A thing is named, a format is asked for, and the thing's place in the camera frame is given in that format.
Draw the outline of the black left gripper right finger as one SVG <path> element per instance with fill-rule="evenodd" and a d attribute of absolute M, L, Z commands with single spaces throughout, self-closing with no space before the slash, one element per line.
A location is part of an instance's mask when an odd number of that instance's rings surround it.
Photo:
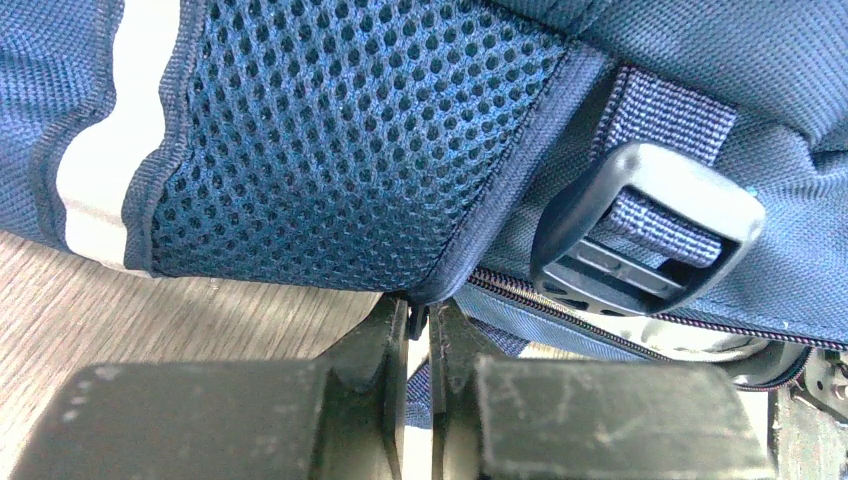
<path fill-rule="evenodd" d="M 507 356 L 454 302 L 430 310 L 436 479 L 772 479 L 710 365 Z"/>

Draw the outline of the blue zipper pull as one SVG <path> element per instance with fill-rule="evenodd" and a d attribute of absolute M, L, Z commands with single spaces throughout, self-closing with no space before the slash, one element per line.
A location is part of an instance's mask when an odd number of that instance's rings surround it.
<path fill-rule="evenodd" d="M 410 341 L 418 341 L 428 324 L 429 307 L 427 305 L 413 305 L 409 308 L 407 317 L 406 333 Z"/>

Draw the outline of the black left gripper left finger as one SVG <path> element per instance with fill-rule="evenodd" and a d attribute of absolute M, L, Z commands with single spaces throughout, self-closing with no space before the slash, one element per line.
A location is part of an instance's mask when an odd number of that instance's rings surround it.
<path fill-rule="evenodd" d="M 54 395 L 15 479 L 397 479 L 407 304 L 313 359 L 95 364 Z"/>

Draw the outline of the navy blue student backpack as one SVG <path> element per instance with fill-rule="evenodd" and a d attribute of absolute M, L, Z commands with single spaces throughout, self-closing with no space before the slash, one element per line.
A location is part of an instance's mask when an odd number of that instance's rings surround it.
<path fill-rule="evenodd" d="M 779 387 L 847 347 L 847 5 L 5 1 L 1 226 Z"/>

